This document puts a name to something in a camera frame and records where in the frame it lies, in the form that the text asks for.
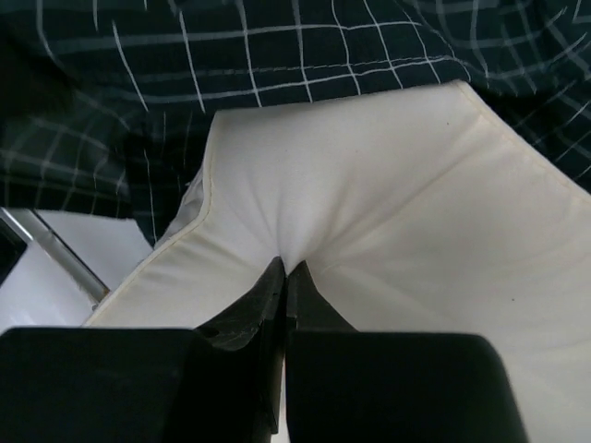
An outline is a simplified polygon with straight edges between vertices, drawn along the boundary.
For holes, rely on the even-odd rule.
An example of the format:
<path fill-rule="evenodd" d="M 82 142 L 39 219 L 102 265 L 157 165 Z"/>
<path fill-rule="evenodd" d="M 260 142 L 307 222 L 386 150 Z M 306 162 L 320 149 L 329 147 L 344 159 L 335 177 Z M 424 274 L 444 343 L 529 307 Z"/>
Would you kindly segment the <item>dark checked pillowcase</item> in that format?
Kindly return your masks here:
<path fill-rule="evenodd" d="M 5 1 L 1 204 L 155 243 L 216 112 L 454 80 L 589 188 L 586 1 Z"/>

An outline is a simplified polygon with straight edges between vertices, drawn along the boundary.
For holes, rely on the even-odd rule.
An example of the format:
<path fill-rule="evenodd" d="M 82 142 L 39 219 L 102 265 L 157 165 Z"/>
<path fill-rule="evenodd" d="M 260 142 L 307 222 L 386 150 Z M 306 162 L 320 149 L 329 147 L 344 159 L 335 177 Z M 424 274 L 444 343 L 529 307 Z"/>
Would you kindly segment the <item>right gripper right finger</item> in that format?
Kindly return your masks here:
<path fill-rule="evenodd" d="M 286 422 L 294 442 L 524 442 L 502 360 L 473 334 L 368 332 L 287 280 Z"/>

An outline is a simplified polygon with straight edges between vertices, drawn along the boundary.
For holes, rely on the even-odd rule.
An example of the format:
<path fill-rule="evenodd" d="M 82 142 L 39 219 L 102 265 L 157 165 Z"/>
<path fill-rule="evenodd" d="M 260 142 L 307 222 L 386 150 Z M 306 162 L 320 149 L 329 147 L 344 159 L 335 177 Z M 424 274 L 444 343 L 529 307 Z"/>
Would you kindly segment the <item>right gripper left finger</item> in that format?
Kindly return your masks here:
<path fill-rule="evenodd" d="M 268 442 L 277 433 L 284 269 L 194 329 L 13 328 L 5 442 Z"/>

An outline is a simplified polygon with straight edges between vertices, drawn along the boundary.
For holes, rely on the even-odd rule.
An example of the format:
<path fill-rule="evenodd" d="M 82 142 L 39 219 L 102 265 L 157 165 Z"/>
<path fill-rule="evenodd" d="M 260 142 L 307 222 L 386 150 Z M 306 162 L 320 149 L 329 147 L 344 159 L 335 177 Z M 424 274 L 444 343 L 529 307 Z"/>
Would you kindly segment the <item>cream pillow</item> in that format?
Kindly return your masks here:
<path fill-rule="evenodd" d="M 155 250 L 91 327 L 195 327 L 271 260 L 355 327 L 472 332 L 534 442 L 590 438 L 590 196 L 462 82 L 217 113 Z"/>

